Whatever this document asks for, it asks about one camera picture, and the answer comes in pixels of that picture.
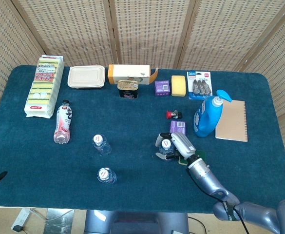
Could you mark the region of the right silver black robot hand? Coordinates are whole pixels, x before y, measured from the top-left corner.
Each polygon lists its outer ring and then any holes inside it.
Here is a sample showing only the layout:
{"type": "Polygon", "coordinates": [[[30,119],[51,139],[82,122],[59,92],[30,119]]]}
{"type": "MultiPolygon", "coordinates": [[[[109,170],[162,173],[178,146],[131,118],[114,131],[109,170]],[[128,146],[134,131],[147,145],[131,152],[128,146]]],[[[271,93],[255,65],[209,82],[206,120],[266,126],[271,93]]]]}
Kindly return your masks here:
{"type": "Polygon", "coordinates": [[[178,157],[183,157],[188,160],[191,156],[195,156],[195,147],[183,133],[160,133],[156,139],[155,146],[158,147],[163,139],[169,139],[175,146],[174,153],[163,155],[160,152],[155,155],[162,160],[172,160],[178,157]]]}

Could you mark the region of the clear Ganten water bottle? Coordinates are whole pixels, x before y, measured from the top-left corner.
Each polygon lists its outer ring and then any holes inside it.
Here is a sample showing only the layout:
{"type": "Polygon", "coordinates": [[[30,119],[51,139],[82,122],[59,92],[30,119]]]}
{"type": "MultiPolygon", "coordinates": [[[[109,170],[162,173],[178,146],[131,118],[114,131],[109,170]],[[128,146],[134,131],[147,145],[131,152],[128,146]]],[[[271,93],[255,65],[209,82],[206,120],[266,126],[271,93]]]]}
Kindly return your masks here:
{"type": "Polygon", "coordinates": [[[112,151],[107,138],[103,134],[96,134],[93,136],[93,146],[101,155],[108,155],[112,151]]]}
{"type": "Polygon", "coordinates": [[[163,139],[158,148],[161,154],[170,155],[174,153],[175,146],[169,139],[163,139]]]}
{"type": "Polygon", "coordinates": [[[97,179],[102,183],[114,184],[117,181],[117,176],[113,170],[106,167],[98,170],[97,179]]]}

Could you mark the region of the purple wrapped box with barcode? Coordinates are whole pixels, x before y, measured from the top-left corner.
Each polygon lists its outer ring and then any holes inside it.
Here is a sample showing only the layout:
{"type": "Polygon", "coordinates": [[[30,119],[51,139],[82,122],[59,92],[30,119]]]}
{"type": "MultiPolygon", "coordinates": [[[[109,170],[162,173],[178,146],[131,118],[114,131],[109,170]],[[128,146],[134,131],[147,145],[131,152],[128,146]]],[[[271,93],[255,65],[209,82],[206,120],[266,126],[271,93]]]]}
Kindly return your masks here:
{"type": "Polygon", "coordinates": [[[172,120],[170,122],[170,133],[186,134],[186,123],[184,121],[172,120]]]}

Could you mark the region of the green yellow scouring sponge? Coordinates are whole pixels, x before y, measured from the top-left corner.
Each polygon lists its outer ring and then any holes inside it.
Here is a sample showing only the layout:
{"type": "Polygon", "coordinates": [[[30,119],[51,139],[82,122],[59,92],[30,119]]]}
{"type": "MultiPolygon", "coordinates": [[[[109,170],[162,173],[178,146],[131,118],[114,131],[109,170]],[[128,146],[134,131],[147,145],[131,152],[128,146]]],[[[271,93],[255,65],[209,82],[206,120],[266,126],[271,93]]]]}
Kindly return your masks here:
{"type": "MultiPolygon", "coordinates": [[[[204,160],[204,161],[206,161],[206,159],[207,159],[207,154],[206,154],[205,151],[197,150],[195,152],[195,155],[200,157],[200,158],[202,158],[202,160],[204,160]]],[[[188,161],[180,156],[179,159],[178,159],[178,164],[183,165],[183,166],[187,166],[188,165],[188,161]]]]}

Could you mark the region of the blue detergent jug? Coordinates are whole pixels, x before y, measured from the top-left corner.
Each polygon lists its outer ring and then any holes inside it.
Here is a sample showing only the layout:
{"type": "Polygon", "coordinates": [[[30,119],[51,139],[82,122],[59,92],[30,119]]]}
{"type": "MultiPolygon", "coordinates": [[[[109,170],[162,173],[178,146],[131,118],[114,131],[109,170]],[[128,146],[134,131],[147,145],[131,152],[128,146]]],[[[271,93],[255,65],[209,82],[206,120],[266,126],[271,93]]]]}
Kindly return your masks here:
{"type": "Polygon", "coordinates": [[[222,115],[224,100],[232,102],[232,98],[226,91],[217,90],[216,94],[216,96],[207,97],[194,114],[194,133],[198,137],[206,137],[215,130],[222,115]]]}

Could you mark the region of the red emergency stop button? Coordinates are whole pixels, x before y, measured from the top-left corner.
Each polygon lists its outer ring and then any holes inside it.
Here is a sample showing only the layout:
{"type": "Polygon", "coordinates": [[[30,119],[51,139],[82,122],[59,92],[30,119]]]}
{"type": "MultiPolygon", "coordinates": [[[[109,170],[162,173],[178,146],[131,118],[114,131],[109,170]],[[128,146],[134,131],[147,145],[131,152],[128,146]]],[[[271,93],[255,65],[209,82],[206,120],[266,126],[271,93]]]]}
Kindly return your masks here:
{"type": "Polygon", "coordinates": [[[166,111],[166,118],[167,119],[181,119],[182,118],[182,112],[178,110],[174,111],[166,111]]]}

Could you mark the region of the kraft spiral notebook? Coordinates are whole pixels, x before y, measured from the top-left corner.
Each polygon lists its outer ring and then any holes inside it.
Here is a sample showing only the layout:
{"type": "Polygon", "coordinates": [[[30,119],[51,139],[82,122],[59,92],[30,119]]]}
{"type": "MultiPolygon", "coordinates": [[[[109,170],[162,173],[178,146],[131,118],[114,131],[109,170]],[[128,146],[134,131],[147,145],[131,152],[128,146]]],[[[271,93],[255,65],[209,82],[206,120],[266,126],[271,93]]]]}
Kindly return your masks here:
{"type": "Polygon", "coordinates": [[[247,116],[244,101],[224,100],[220,120],[215,129],[217,139],[247,142],[247,116]]]}

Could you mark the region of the blue fabric table cover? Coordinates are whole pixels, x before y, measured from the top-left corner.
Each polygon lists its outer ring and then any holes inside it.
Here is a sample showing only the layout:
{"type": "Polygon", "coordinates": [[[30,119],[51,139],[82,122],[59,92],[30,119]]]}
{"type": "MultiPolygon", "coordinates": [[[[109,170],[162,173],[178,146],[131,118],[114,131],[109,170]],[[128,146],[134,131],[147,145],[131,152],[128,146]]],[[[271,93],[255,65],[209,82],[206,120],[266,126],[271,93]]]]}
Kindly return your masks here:
{"type": "Polygon", "coordinates": [[[14,68],[0,101],[1,207],[101,209],[209,213],[214,199],[203,194],[177,160],[155,153],[159,133],[169,131],[168,110],[182,112],[186,134],[218,180],[240,201],[276,208],[285,199],[285,149],[267,79],[259,73],[212,72],[212,87],[246,104],[247,142],[197,137],[193,116],[201,105],[187,97],[156,97],[142,85],[137,99],[121,98],[116,86],[73,89],[63,71],[57,105],[73,111],[66,144],[56,144],[56,118],[26,117],[25,102],[35,66],[14,68]],[[103,134],[112,151],[101,155],[93,136],[103,134]],[[97,179],[101,168],[114,184],[97,179]]]}

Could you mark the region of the plain yellow sponge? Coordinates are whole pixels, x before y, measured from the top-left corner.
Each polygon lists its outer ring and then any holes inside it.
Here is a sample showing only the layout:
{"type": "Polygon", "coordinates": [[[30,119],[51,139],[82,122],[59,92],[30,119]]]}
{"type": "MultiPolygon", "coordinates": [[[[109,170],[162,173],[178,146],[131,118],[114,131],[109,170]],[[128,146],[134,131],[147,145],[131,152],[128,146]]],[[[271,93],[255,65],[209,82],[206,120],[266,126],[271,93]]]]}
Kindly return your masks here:
{"type": "Polygon", "coordinates": [[[186,95],[186,79],[184,76],[173,75],[171,77],[171,95],[184,97],[186,95]]]}

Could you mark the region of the shiny metal table leg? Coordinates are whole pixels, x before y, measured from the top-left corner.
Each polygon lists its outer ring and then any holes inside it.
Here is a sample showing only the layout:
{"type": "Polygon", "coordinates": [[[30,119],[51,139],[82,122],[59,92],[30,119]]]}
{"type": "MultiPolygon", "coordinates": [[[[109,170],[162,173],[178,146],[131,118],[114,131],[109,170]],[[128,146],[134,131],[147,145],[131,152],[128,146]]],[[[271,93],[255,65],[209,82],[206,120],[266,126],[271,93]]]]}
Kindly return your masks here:
{"type": "Polygon", "coordinates": [[[74,210],[48,209],[43,234],[71,234],[74,210]]]}

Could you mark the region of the black luncheon meat can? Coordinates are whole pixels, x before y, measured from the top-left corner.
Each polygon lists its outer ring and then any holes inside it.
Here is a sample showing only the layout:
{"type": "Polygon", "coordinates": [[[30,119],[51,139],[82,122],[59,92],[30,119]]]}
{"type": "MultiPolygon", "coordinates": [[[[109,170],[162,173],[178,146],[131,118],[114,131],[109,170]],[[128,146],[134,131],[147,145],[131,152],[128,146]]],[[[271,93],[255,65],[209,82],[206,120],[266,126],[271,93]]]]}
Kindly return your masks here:
{"type": "Polygon", "coordinates": [[[138,82],[134,80],[120,80],[117,84],[121,98],[136,99],[138,97],[138,82]]]}

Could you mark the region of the pink white drink bottle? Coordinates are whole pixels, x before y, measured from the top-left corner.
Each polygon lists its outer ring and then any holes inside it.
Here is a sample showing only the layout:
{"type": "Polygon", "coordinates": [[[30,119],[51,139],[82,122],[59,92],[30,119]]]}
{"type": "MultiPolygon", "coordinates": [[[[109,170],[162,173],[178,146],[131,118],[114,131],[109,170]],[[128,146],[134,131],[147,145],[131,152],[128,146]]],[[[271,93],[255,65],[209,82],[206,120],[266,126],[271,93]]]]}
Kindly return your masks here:
{"type": "Polygon", "coordinates": [[[69,100],[63,100],[62,105],[57,110],[57,122],[54,132],[55,143],[66,144],[69,142],[72,113],[69,100]]]}

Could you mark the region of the grey robot torso base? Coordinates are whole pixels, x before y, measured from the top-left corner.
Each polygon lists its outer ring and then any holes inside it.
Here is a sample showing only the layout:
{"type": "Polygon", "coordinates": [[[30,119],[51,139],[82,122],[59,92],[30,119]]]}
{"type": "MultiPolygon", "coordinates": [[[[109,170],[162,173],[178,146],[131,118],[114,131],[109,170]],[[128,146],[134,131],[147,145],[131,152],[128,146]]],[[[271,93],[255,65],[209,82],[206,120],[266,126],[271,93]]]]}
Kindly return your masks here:
{"type": "Polygon", "coordinates": [[[188,215],[87,210],[84,234],[189,234],[188,215]]]}

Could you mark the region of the yellow sponge multipack bag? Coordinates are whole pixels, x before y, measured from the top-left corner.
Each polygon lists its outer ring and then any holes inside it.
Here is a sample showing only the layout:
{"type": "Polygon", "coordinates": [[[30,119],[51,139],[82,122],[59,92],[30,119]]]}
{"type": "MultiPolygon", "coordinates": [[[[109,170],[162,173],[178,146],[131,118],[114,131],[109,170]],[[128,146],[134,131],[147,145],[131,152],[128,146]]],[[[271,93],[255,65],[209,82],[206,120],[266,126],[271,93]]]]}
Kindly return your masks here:
{"type": "Polygon", "coordinates": [[[63,56],[41,55],[24,107],[26,117],[52,117],[63,70],[63,56]]]}

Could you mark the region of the woven bamboo folding screen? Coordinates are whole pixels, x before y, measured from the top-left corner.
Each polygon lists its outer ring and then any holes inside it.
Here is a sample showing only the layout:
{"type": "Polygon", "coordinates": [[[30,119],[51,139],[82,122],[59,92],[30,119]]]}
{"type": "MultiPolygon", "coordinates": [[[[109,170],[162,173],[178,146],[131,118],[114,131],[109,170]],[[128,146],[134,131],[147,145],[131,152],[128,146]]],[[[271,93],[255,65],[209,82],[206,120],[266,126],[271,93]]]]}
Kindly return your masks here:
{"type": "Polygon", "coordinates": [[[285,149],[285,0],[0,0],[0,101],[12,70],[41,55],[146,64],[164,79],[259,73],[285,149]]]}

